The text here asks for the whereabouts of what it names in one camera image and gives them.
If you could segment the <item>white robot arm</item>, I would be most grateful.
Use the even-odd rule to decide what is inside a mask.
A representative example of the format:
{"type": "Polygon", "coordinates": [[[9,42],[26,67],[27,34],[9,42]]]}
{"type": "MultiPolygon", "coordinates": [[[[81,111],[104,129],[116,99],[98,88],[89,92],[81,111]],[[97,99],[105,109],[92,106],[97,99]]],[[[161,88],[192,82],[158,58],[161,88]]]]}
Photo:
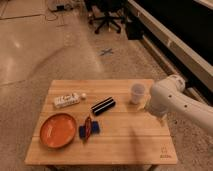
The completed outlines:
{"type": "Polygon", "coordinates": [[[213,136],[213,107],[186,96],[183,93],[185,87],[186,82],[179,75],[155,82],[150,88],[146,109],[158,118],[170,111],[182,114],[213,136]]]}

